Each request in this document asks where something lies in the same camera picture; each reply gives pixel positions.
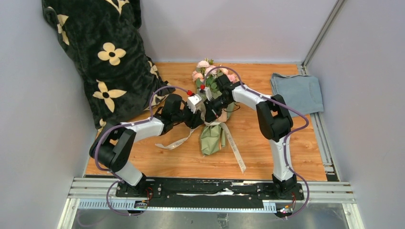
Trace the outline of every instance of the folded towel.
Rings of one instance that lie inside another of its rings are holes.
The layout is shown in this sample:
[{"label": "folded towel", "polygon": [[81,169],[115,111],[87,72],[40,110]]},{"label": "folded towel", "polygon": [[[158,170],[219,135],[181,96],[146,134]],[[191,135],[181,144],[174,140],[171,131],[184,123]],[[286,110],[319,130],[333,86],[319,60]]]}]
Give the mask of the folded towel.
[{"label": "folded towel", "polygon": [[[323,111],[322,94],[315,76],[273,73],[270,83],[273,94],[283,96],[288,106],[304,115]],[[290,114],[291,117],[298,116],[291,111]]]}]

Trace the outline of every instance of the wooden board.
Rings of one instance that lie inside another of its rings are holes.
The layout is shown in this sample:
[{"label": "wooden board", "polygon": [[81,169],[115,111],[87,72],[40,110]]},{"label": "wooden board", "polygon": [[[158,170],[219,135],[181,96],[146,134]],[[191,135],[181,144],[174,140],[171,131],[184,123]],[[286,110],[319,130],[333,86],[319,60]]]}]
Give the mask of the wooden board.
[{"label": "wooden board", "polygon": [[[195,90],[191,81],[194,63],[157,63],[158,70],[164,80],[172,85]],[[270,76],[273,72],[281,74],[297,74],[294,64],[224,64],[234,68],[242,80],[250,88],[264,94],[271,94]],[[177,91],[184,98],[186,94]],[[140,120],[149,116],[145,112]],[[304,125],[300,117],[293,119],[294,128]],[[200,177],[200,178],[240,178],[240,179],[271,179],[273,160],[268,140],[260,133],[256,112],[247,106],[241,106],[226,122],[246,164],[242,174],[228,142],[221,151],[203,156],[200,152],[199,127],[192,136],[174,150],[164,150],[155,146],[156,143],[168,145],[189,134],[189,128],[180,124],[163,136],[151,137],[133,145],[130,161],[146,176],[159,177]],[[291,158],[294,169],[307,180],[326,180],[325,171],[319,153],[312,124],[291,136]],[[86,174],[106,174],[97,170],[94,159],[90,159]]]}]

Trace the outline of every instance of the gray wall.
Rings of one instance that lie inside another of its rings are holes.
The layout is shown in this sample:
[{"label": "gray wall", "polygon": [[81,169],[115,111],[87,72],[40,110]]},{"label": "gray wall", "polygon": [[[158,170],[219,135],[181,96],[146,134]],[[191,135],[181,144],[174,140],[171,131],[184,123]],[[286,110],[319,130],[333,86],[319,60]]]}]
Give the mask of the gray wall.
[{"label": "gray wall", "polygon": [[0,225],[56,228],[96,130],[40,1],[0,5]]},{"label": "gray wall", "polygon": [[309,65],[366,228],[403,228],[405,1],[348,0]]},{"label": "gray wall", "polygon": [[302,61],[336,0],[144,0],[156,61]]}]

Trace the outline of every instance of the pink flower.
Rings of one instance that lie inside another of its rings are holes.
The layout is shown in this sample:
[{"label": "pink flower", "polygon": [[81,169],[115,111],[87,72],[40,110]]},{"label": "pink flower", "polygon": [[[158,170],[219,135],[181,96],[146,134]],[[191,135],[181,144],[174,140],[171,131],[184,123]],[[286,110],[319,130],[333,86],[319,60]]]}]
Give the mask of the pink flower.
[{"label": "pink flower", "polygon": [[229,73],[228,69],[226,69],[226,68],[220,68],[220,69],[225,75],[228,75],[228,73]]},{"label": "pink flower", "polygon": [[208,68],[210,66],[210,63],[207,61],[200,61],[197,64],[197,68]]},{"label": "pink flower", "polygon": [[229,74],[229,75],[226,75],[226,76],[228,76],[229,81],[231,81],[233,83],[236,82],[237,77],[236,77],[235,74]]},{"label": "pink flower", "polygon": [[197,79],[200,79],[200,81],[202,82],[204,80],[204,76],[201,73],[196,72],[194,74],[194,72],[192,73],[192,81],[195,82]]},{"label": "pink flower", "polygon": [[197,73],[198,73],[197,71],[192,72],[191,78],[192,78],[195,74],[197,74]]},{"label": "pink flower", "polygon": [[[214,65],[211,65],[210,67],[205,69],[205,74],[207,74],[212,68],[214,68]],[[215,75],[216,74],[216,69],[214,69],[210,74]]]}]

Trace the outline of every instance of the metal frame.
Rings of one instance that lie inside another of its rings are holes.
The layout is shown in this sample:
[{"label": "metal frame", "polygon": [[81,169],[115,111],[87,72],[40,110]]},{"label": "metal frame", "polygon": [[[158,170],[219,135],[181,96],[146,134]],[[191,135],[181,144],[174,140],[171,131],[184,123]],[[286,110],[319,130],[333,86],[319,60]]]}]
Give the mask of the metal frame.
[{"label": "metal frame", "polygon": [[[74,178],[71,185],[63,213],[61,215],[58,228],[67,229],[71,228],[75,215],[78,209],[85,207],[86,209],[107,209],[106,196],[108,188],[113,182],[117,181],[116,178]],[[271,180],[244,180],[243,182],[233,182],[232,185],[251,185],[257,183],[268,183]],[[345,204],[347,211],[351,214],[350,223],[359,225],[358,214],[355,211],[354,195],[349,182],[329,182],[329,181],[309,181],[310,199],[309,203],[341,203]],[[117,185],[110,191],[111,202],[117,202],[118,209],[125,208],[128,204],[134,204],[135,201],[145,200],[146,198],[118,198],[115,196]],[[306,197],[306,186],[303,185],[303,193]],[[263,200],[263,208],[244,209],[244,208],[148,208],[154,211],[209,211],[209,212],[250,212],[250,213],[272,213],[276,207],[276,203],[289,203],[291,200]]]},{"label": "metal frame", "polygon": [[[297,69],[300,75],[308,75],[308,70],[305,66],[297,64]],[[312,126],[314,128],[315,137],[318,143],[320,157],[325,169],[326,175],[336,175],[338,180],[341,180],[336,164],[334,163],[333,150],[330,146],[327,131],[325,130],[324,121],[322,119],[322,113],[316,112],[310,114]]]},{"label": "metal frame", "polygon": [[346,0],[337,0],[336,4],[333,6],[332,11],[330,12],[328,18],[326,19],[325,23],[322,26],[322,29],[320,30],[318,36],[316,37],[314,43],[312,44],[311,48],[308,51],[307,56],[305,57],[305,60],[302,62],[302,66],[305,68],[308,66],[309,62],[313,58],[316,50],[318,49],[320,43],[322,42],[323,38],[325,37],[326,33],[328,32],[330,26],[332,25],[333,21],[335,20],[336,16],[339,14],[342,6]]},{"label": "metal frame", "polygon": [[360,217],[357,204],[342,204],[350,229],[364,229],[362,218]]}]

